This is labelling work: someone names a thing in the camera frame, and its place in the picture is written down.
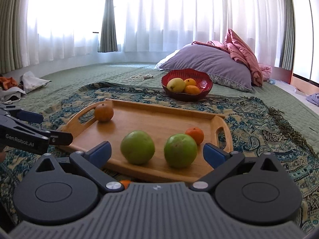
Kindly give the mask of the small tangerine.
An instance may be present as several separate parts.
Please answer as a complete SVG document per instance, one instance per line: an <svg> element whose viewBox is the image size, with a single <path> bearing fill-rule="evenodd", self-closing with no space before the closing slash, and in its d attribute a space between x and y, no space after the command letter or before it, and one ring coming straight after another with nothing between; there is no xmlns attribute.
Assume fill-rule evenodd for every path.
<svg viewBox="0 0 319 239"><path fill-rule="evenodd" d="M127 189L131 184L130 180L121 180L120 183L124 186L124 189Z"/></svg>
<svg viewBox="0 0 319 239"><path fill-rule="evenodd" d="M204 132L198 127L191 127L185 131L185 134L192 137L197 145L202 144L204 140Z"/></svg>

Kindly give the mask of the green apple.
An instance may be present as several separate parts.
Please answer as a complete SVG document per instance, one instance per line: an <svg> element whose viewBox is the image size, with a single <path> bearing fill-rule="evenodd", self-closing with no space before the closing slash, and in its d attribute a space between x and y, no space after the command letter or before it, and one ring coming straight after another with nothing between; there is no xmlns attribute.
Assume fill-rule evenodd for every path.
<svg viewBox="0 0 319 239"><path fill-rule="evenodd" d="M197 157L197 144L187 134L172 135L165 143L164 157L172 168L189 167Z"/></svg>
<svg viewBox="0 0 319 239"><path fill-rule="evenodd" d="M155 154L155 144L144 131L132 131L121 141L120 151L130 164L147 163Z"/></svg>

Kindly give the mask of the large dull orange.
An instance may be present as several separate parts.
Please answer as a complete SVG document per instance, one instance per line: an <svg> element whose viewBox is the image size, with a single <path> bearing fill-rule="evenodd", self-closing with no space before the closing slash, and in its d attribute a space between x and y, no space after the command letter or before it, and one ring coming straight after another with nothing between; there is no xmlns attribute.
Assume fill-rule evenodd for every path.
<svg viewBox="0 0 319 239"><path fill-rule="evenodd" d="M114 116L112 103L102 103L95 108L95 118L100 122L109 122Z"/></svg>

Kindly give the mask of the white paper bag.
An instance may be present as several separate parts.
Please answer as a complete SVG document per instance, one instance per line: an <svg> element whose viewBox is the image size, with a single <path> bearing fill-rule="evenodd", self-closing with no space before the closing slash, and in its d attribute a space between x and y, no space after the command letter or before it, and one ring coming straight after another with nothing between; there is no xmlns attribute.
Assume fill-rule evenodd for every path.
<svg viewBox="0 0 319 239"><path fill-rule="evenodd" d="M24 92L30 93L31 91L46 86L50 80L38 78L31 71L28 71L20 77L20 82L23 85Z"/></svg>

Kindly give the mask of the orange cloth at left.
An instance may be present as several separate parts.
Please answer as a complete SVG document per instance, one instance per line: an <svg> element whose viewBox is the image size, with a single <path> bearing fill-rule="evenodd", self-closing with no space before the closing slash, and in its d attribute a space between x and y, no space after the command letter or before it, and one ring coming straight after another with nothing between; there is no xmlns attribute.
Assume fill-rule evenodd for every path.
<svg viewBox="0 0 319 239"><path fill-rule="evenodd" d="M0 77L0 83L3 90L8 90L12 87L18 86L18 83L15 79L13 79L13 77Z"/></svg>

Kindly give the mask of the blue paisley throw cloth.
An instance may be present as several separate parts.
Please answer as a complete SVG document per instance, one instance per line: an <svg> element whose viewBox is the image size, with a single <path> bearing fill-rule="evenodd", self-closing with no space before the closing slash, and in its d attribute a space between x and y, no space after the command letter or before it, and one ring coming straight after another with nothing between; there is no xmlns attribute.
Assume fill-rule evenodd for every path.
<svg viewBox="0 0 319 239"><path fill-rule="evenodd" d="M318 116L280 88L267 85L253 96L213 94L186 103L160 88L100 82L63 99L38 96L21 107L43 114L42 128L59 130L79 110L104 99L224 114L236 151L249 157L274 153L299 186L303 199L296 224L306 233L318 227Z"/></svg>

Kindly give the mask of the wooden serving tray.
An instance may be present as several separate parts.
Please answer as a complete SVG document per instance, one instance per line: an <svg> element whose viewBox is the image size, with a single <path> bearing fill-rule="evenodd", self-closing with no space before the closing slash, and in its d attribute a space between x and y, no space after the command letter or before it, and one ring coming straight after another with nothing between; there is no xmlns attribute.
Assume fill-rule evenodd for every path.
<svg viewBox="0 0 319 239"><path fill-rule="evenodd" d="M88 151L103 141L111 144L111 158L104 168L145 181L183 181L193 183L200 177L213 171L204 160L200 145L197 157L190 167L171 168L164 158L164 145L167 139L188 128L198 127L204 132L204 142L219 145L218 134L225 134L225 151L233 150L231 132L224 121L224 115L176 109L159 105L135 103L123 100L108 99L105 103L112 106L114 116L109 122L99 122L95 117L81 123L81 116L98 106L94 103L75 114L61 130L73 136L73 142L63 149L67 152ZM132 131L144 131L155 144L155 154L144 165L130 164L120 151L122 139Z"/></svg>

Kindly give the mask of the orange fruit in bowl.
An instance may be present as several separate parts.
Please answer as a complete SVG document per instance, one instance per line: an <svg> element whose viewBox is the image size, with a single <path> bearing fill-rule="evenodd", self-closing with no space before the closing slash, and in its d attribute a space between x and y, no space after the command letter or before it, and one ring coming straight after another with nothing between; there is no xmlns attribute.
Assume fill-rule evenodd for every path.
<svg viewBox="0 0 319 239"><path fill-rule="evenodd" d="M189 86L189 85L196 86L197 85L196 80L194 80L192 78L185 79L184 82L185 82L186 86Z"/></svg>
<svg viewBox="0 0 319 239"><path fill-rule="evenodd" d="M190 94L190 95L197 95L200 94L202 91L199 87L196 85L187 85L184 89L184 93Z"/></svg>

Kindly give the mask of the red fruit bowl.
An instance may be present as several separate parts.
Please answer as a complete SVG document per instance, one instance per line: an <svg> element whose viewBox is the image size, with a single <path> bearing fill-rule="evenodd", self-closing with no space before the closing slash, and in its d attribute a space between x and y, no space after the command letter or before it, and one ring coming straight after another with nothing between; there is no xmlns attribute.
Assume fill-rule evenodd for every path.
<svg viewBox="0 0 319 239"><path fill-rule="evenodd" d="M194 69L169 71L161 82L166 94L180 101L201 100L213 87L213 81L207 74Z"/></svg>

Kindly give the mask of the yellow mango in bowl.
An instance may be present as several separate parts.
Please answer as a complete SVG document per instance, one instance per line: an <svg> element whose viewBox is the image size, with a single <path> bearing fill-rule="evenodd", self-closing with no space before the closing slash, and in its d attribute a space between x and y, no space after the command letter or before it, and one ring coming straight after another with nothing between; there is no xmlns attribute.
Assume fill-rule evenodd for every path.
<svg viewBox="0 0 319 239"><path fill-rule="evenodd" d="M182 78L173 78L167 83L166 88L170 92L181 93L185 89L185 82Z"/></svg>

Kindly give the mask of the green quilted bedspread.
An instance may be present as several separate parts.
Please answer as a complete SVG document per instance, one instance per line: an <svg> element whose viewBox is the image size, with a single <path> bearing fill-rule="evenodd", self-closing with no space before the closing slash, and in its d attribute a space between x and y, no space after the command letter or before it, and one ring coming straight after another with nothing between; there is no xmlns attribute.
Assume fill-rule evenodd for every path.
<svg viewBox="0 0 319 239"><path fill-rule="evenodd" d="M164 74L154 64L99 64L63 70L44 76L50 82L30 92L17 105L40 113L68 98L82 86L101 81L160 88ZM284 119L318 151L318 107L307 101L293 86L277 80L274 84L265 82L261 88L253 87L249 93L214 84L210 92L228 97L260 98L267 106L282 111Z"/></svg>

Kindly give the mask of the green curtain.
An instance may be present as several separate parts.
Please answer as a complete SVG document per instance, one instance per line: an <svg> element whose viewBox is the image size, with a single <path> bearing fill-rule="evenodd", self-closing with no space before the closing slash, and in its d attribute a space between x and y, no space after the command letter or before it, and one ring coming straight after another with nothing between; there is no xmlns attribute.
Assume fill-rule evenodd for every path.
<svg viewBox="0 0 319 239"><path fill-rule="evenodd" d="M280 67L292 72L295 55L295 12L292 0L284 0L284 36Z"/></svg>
<svg viewBox="0 0 319 239"><path fill-rule="evenodd" d="M29 65L28 0L1 0L1 74Z"/></svg>
<svg viewBox="0 0 319 239"><path fill-rule="evenodd" d="M105 0L98 51L101 53L116 52L117 38L115 25L114 0Z"/></svg>

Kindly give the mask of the pink crumpled blanket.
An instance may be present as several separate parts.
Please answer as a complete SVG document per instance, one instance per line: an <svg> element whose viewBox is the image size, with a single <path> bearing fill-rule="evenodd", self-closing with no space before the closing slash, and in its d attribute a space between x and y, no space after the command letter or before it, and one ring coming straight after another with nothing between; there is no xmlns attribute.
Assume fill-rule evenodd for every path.
<svg viewBox="0 0 319 239"><path fill-rule="evenodd" d="M223 43L216 40L210 40L206 43L196 40L191 44L208 46L228 53L231 59L245 65L249 69L252 83L258 87L262 87L263 82L266 81L266 77L270 78L270 72L267 73L261 67L252 49L232 29L228 29Z"/></svg>

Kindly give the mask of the lavender cloth on floor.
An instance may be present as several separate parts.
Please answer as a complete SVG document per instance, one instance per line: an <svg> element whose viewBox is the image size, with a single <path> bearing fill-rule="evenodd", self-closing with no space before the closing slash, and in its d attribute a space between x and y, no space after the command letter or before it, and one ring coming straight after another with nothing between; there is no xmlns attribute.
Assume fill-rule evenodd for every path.
<svg viewBox="0 0 319 239"><path fill-rule="evenodd" d="M314 93L306 97L306 100L310 103L319 106L319 93Z"/></svg>

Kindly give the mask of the green curtain right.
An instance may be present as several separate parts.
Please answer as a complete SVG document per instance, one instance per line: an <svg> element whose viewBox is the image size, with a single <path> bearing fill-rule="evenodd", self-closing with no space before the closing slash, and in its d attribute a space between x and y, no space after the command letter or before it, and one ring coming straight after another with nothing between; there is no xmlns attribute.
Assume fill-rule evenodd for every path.
<svg viewBox="0 0 319 239"><path fill-rule="evenodd" d="M284 0L284 36L280 67L292 72L295 55L295 12L292 0Z"/></svg>

